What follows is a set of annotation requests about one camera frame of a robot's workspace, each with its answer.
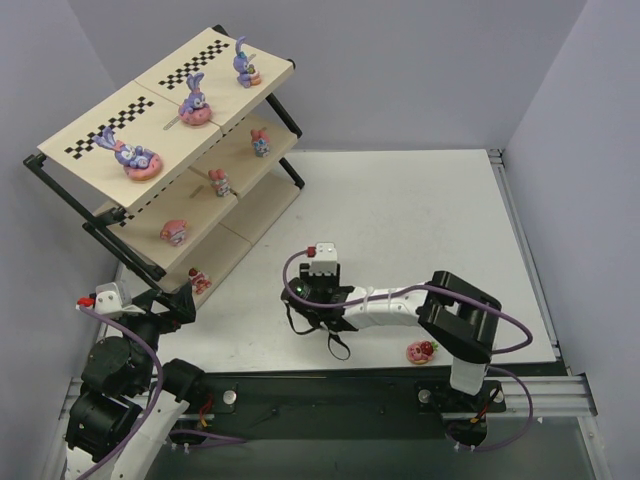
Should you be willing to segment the pink bear strawberry donut toy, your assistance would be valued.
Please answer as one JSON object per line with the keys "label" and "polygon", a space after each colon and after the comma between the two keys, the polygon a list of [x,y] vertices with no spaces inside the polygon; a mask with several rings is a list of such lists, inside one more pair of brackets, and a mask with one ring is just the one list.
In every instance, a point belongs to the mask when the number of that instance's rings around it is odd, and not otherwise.
{"label": "pink bear strawberry donut toy", "polygon": [[434,341],[418,341],[406,348],[406,358],[413,365],[424,365],[431,362],[439,345]]}

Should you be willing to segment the purple bunny holding cupcake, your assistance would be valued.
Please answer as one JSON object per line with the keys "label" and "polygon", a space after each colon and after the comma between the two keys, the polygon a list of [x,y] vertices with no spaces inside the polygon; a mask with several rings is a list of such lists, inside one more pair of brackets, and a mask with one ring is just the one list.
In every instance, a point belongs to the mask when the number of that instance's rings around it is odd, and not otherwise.
{"label": "purple bunny holding cupcake", "polygon": [[250,88],[259,85],[262,79],[259,71],[249,61],[249,57],[243,50],[245,41],[245,36],[241,36],[236,40],[233,68],[237,73],[237,82],[244,88]]}

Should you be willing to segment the pink figure flower wreath toy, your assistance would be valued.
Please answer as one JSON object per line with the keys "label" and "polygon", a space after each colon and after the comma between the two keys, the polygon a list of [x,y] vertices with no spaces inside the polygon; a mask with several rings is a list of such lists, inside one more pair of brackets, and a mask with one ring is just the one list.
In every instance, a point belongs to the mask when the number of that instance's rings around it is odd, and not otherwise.
{"label": "pink figure flower wreath toy", "polygon": [[226,197],[231,193],[229,176],[223,169],[211,169],[208,177],[218,197]]}

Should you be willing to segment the strawberry cake slice toy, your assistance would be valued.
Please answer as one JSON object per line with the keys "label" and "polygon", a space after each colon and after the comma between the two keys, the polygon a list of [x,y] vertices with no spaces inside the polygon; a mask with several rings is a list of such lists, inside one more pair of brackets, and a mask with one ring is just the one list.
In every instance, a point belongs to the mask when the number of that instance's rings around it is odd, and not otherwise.
{"label": "strawberry cake slice toy", "polygon": [[212,286],[209,275],[198,268],[190,268],[188,272],[188,278],[192,287],[192,291],[196,295],[201,295]]}

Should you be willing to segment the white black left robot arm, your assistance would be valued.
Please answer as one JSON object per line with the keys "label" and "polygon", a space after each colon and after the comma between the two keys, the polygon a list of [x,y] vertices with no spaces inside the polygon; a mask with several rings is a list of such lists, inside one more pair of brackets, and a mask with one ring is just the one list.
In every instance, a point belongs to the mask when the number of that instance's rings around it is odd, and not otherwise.
{"label": "white black left robot arm", "polygon": [[68,479],[142,479],[178,418],[209,408],[204,372],[183,360],[162,364],[159,339],[196,319],[190,284],[130,294],[122,282],[98,286],[76,303],[117,330],[96,341],[81,374],[65,441]]}

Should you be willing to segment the pink figure blue sunglasses toy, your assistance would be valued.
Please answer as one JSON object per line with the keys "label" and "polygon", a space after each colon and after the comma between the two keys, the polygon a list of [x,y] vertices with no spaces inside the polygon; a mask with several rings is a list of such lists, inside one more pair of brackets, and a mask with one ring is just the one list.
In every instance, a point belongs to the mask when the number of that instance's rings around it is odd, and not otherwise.
{"label": "pink figure blue sunglasses toy", "polygon": [[265,128],[252,129],[251,144],[257,157],[264,158],[270,154],[270,138]]}

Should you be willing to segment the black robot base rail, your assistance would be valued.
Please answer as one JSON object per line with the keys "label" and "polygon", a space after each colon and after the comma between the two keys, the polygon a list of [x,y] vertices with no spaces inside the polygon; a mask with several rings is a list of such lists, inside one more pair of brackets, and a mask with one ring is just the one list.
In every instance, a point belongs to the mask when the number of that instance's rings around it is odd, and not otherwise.
{"label": "black robot base rail", "polygon": [[439,439],[447,428],[482,441],[486,417],[503,413],[502,386],[467,395],[450,370],[382,368],[206,373],[184,360],[164,366],[164,390],[188,407],[177,438],[200,428],[244,440]]}

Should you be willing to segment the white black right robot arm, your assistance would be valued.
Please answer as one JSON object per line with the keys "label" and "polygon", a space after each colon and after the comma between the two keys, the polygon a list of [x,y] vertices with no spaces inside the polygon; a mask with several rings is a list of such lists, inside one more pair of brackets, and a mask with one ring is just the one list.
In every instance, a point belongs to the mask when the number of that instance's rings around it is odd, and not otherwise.
{"label": "white black right robot arm", "polygon": [[484,383],[500,304],[450,272],[437,271],[416,289],[374,289],[342,286],[338,268],[317,274],[307,263],[285,281],[281,300],[308,321],[309,332],[324,328],[334,341],[340,332],[421,327],[452,355],[453,389],[476,395]]}

